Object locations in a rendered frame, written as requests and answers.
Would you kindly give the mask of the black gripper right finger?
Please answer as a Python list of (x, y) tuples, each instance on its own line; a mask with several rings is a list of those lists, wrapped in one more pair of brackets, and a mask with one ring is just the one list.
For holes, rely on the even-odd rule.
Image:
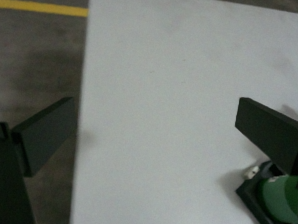
[(289, 176), (298, 176), (298, 121), (240, 97), (234, 127)]

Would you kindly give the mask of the green bottle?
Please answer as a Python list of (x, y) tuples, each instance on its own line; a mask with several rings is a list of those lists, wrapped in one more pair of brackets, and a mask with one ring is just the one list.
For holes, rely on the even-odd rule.
[(298, 224), (298, 177), (288, 175), (262, 179), (256, 198), (263, 213), (275, 222)]

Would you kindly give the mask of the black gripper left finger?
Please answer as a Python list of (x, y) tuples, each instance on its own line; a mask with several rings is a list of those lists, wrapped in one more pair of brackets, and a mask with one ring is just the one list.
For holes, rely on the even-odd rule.
[(0, 224), (37, 224), (24, 177), (34, 177), (77, 127), (73, 97), (11, 129), (0, 122)]

